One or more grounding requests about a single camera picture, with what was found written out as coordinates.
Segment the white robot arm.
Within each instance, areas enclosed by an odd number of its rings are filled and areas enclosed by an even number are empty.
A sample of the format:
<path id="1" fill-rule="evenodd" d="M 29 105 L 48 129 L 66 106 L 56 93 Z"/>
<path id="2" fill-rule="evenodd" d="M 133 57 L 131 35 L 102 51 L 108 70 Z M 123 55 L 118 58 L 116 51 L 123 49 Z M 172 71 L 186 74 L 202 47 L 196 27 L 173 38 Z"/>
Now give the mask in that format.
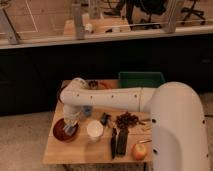
<path id="1" fill-rule="evenodd" d="M 211 171 L 204 109 L 198 94 L 184 83 L 91 90 L 85 80 L 75 78 L 60 100 L 69 125 L 76 124 L 83 106 L 149 113 L 153 171 Z"/>

